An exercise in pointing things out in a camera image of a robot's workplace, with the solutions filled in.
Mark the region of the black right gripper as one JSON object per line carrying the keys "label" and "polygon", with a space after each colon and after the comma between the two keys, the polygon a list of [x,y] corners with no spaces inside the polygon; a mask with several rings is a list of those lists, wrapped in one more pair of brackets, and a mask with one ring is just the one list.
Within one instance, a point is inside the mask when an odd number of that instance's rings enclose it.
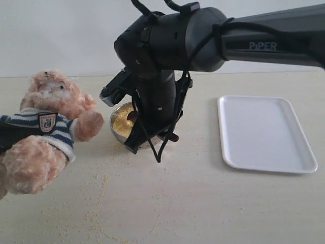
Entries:
{"label": "black right gripper", "polygon": [[150,148],[147,137],[165,131],[172,124],[176,100],[175,72],[162,70],[152,79],[133,76],[139,99],[140,121],[136,120],[125,147],[134,155],[141,149]]}

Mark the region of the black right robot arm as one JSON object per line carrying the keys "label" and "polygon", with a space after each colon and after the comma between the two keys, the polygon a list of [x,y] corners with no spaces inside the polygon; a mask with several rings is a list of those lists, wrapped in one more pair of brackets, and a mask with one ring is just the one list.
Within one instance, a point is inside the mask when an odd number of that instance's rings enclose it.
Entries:
{"label": "black right robot arm", "polygon": [[132,83],[137,120],[125,147],[167,142],[182,114],[189,73],[229,60],[324,67],[324,4],[242,18],[191,3],[165,15],[143,11],[115,41]]}

